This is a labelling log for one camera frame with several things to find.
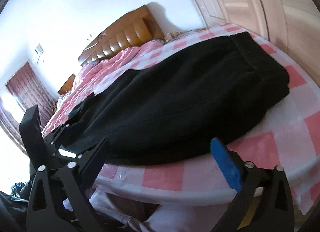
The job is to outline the black sweatpants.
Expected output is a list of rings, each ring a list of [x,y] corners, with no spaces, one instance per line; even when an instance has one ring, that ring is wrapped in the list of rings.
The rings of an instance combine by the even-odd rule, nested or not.
[[[189,46],[143,70],[129,69],[89,95],[68,120],[85,122],[76,152],[107,139],[106,161],[128,166],[175,163],[230,144],[285,98],[290,77],[249,35]]]

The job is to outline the pink quilt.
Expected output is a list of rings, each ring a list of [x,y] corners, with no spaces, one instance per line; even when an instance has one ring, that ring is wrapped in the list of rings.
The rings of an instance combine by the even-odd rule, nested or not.
[[[84,66],[76,76],[71,90],[58,100],[56,113],[44,127],[43,136],[65,123],[68,114],[88,95],[103,92],[126,70],[151,66],[151,55],[160,51],[163,44],[162,40],[149,41],[141,47],[126,48],[111,59]]]

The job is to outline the brown wooden side cabinet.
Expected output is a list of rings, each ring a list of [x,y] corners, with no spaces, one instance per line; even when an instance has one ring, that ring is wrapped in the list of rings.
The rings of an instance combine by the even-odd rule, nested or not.
[[[58,91],[58,94],[64,95],[67,92],[69,92],[69,90],[72,89],[74,80],[75,80],[75,74],[71,74],[71,76],[67,79],[67,81],[65,81],[65,83],[61,86],[60,90]]]

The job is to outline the white wall air conditioner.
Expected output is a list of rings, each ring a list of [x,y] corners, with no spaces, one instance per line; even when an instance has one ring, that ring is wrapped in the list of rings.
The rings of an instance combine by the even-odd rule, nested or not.
[[[43,48],[41,47],[40,44],[38,44],[35,48],[35,52],[39,55],[43,54]]]

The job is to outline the brown wooden headboard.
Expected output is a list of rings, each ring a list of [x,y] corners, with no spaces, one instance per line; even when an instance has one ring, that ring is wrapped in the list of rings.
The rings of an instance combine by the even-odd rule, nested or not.
[[[95,60],[111,59],[128,47],[140,47],[164,34],[146,5],[126,13],[84,48],[78,57],[81,66]]]

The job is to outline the dark red curtain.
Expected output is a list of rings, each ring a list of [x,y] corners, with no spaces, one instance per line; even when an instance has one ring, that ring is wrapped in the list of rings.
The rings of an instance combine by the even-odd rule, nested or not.
[[[39,107],[41,130],[43,130],[54,114],[53,105],[55,98],[47,91],[30,64],[26,63],[20,68],[7,81],[5,86],[9,93],[17,99],[18,105],[23,111],[34,105]],[[19,122],[14,119],[12,113],[5,109],[4,101],[1,99],[1,128],[18,149],[22,153],[27,154],[18,126]]]

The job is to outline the light wooden wardrobe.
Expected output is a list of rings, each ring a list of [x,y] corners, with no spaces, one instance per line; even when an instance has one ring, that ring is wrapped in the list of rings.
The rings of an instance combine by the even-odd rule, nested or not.
[[[313,0],[192,0],[205,27],[234,23],[270,41],[319,82],[319,10]]]

